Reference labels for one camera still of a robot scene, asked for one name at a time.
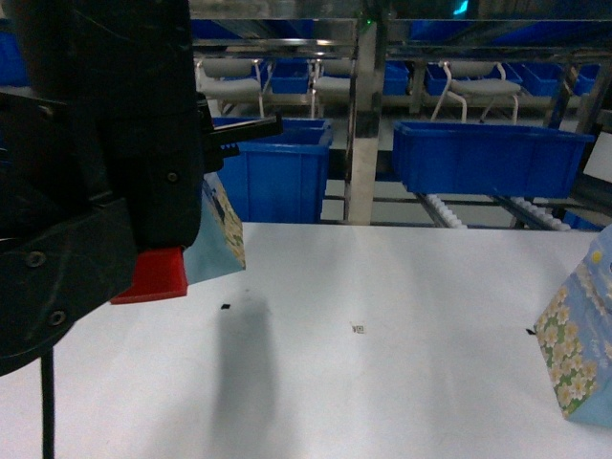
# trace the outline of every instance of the white tabletop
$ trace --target white tabletop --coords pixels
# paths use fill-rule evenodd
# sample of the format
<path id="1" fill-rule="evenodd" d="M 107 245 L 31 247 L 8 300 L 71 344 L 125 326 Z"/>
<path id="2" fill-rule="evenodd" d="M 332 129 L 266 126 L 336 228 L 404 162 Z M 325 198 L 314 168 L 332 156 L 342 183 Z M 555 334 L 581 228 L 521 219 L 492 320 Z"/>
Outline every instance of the white tabletop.
<path id="1" fill-rule="evenodd" d="M 58 459 L 609 457 L 525 331 L 593 234 L 245 231 L 246 272 L 59 343 Z M 37 363 L 0 378 L 0 458 L 40 457 L 39 393 Z"/>

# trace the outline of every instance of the metal rack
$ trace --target metal rack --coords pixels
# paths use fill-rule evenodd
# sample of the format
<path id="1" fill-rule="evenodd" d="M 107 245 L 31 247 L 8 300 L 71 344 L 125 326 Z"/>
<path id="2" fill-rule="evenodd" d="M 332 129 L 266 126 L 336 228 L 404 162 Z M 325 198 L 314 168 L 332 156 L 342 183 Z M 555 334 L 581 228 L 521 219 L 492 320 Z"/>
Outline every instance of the metal rack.
<path id="1" fill-rule="evenodd" d="M 579 108 L 577 132 L 591 132 L 600 112 L 605 91 L 612 82 L 612 9 L 605 2 L 589 2 L 580 8 L 566 0 L 525 2 L 496 0 L 488 2 L 455 0 L 191 0 L 193 18 L 211 19 L 229 26 L 242 39 L 196 40 L 194 48 L 203 55 L 240 57 L 301 56 L 309 58 L 350 57 L 356 59 L 351 77 L 348 143 L 343 152 L 341 169 L 336 172 L 345 180 L 344 221 L 369 224 L 374 202 L 377 163 L 384 156 L 379 152 L 379 125 L 384 105 L 405 105 L 412 113 L 421 106 L 433 104 L 437 98 L 423 92 L 422 81 L 428 61 L 445 58 L 502 59 L 507 62 L 526 60 L 564 64 L 557 93 L 552 98 L 531 98 L 523 107 L 546 108 L 544 125 L 558 128 L 568 108 Z M 281 38 L 274 35 L 266 21 L 278 19 L 314 19 L 313 38 Z M 410 39 L 415 19 L 468 20 L 468 26 L 442 41 Z M 521 45 L 495 46 L 497 37 L 520 31 L 536 21 L 572 20 L 587 25 L 588 33 L 578 38 L 554 43 L 530 42 Z M 407 97 L 383 97 L 384 63 L 409 60 L 415 64 L 412 94 Z M 588 97 L 572 97 L 579 66 L 600 63 L 601 70 Z M 300 104 L 302 95 L 266 95 L 272 104 Z M 593 198 L 598 192 L 582 191 L 585 179 L 577 180 L 574 195 L 590 204 L 596 203 L 607 214 L 611 206 Z M 527 218 L 524 208 L 503 198 L 495 201 L 518 217 L 531 220 L 531 225 L 547 228 L 546 222 Z"/>

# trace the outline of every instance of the white chair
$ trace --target white chair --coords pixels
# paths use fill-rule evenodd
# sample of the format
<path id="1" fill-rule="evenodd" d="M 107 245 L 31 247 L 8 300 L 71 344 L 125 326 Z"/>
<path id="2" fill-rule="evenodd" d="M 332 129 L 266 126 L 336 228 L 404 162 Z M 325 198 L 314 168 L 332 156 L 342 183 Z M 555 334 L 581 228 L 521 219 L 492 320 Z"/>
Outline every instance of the white chair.
<path id="1" fill-rule="evenodd" d="M 196 59 L 196 89 L 207 98 L 219 101 L 222 113 L 224 100 L 258 100 L 259 114 L 263 118 L 260 62 L 259 59 Z M 253 68 L 255 78 L 251 76 Z"/>
<path id="2" fill-rule="evenodd" d="M 501 63 L 456 61 L 440 62 L 439 65 L 444 69 L 447 76 L 447 85 L 438 100 L 433 115 L 431 115 L 431 120 L 435 120 L 438 116 L 438 112 L 446 96 L 461 102 L 461 122 L 463 123 L 468 119 L 467 98 L 474 96 L 491 98 L 491 103 L 485 108 L 480 117 L 480 121 L 483 122 L 497 98 L 512 97 L 514 99 L 513 124 L 516 124 L 518 118 L 518 93 L 520 92 L 520 85 L 506 80 L 506 71 Z M 483 78 L 488 75 L 495 66 L 499 71 L 500 78 Z M 456 79 L 461 77 L 480 77 L 480 79 Z"/>
<path id="3" fill-rule="evenodd" d="M 311 97 L 310 116 L 315 117 L 316 111 L 323 116 L 321 99 L 348 101 L 351 90 L 351 75 L 353 61 L 349 59 L 318 60 L 315 63 L 313 93 Z"/>

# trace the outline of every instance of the blue storage crate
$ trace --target blue storage crate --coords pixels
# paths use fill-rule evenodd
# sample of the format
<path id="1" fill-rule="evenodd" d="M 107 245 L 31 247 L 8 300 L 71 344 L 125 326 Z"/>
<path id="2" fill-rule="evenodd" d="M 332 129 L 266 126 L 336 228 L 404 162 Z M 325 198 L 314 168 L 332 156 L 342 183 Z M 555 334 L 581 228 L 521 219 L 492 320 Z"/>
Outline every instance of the blue storage crate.
<path id="1" fill-rule="evenodd" d="M 506 64 L 505 62 L 501 64 L 506 71 L 506 79 L 511 81 L 512 83 L 521 84 L 523 82 L 523 78 L 521 75 L 513 68 L 512 65 Z M 485 76 L 485 78 L 500 78 L 499 71 L 497 70 L 497 66 L 493 68 L 490 74 Z M 456 78 L 460 81 L 466 81 L 470 78 L 461 77 Z M 425 87 L 427 89 L 427 93 L 430 96 L 441 96 L 445 86 L 447 85 L 447 74 L 444 73 L 444 69 L 440 67 L 438 64 L 427 64 L 426 75 L 425 75 Z"/>
<path id="2" fill-rule="evenodd" d="M 583 218 L 578 217 L 575 213 L 565 212 L 565 216 L 563 217 L 563 223 L 567 223 L 574 230 L 595 230 L 601 231 L 605 227 L 600 225 L 595 225 L 588 220 L 584 220 Z"/>
<path id="3" fill-rule="evenodd" d="M 552 96 L 558 86 L 560 65 L 547 63 L 528 63 L 514 65 L 523 77 L 523 88 L 532 96 Z"/>
<path id="4" fill-rule="evenodd" d="M 0 33 L 0 86 L 28 86 L 28 74 L 15 36 Z"/>
<path id="5" fill-rule="evenodd" d="M 576 96 L 582 96 L 591 92 L 599 70 L 600 66 L 598 64 L 585 65 L 580 69 L 578 81 L 576 81 L 576 86 L 574 86 L 574 94 Z"/>
<path id="6" fill-rule="evenodd" d="M 541 127 L 395 124 L 393 165 L 418 193 L 566 198 L 592 136 Z"/>
<path id="7" fill-rule="evenodd" d="M 316 223 L 327 184 L 331 129 L 292 129 L 240 142 L 225 159 L 221 178 L 245 222 Z"/>
<path id="8" fill-rule="evenodd" d="M 410 73 L 403 62 L 387 62 L 384 67 L 384 86 L 386 96 L 405 96 Z"/>
<path id="9" fill-rule="evenodd" d="M 306 59 L 279 59 L 272 74 L 272 92 L 275 94 L 306 94 L 308 92 L 309 64 Z"/>

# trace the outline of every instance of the small sticker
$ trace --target small sticker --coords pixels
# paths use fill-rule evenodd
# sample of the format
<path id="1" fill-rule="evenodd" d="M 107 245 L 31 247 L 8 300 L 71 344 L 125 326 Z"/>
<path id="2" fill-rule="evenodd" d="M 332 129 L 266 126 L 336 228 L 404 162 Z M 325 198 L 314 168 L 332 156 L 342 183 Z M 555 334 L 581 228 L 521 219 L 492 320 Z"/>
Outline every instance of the small sticker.
<path id="1" fill-rule="evenodd" d="M 595 263 L 596 265 L 601 262 L 601 259 L 603 258 L 603 255 L 601 254 L 600 251 L 594 251 L 593 255 L 591 255 L 591 260 L 593 260 L 593 263 Z"/>

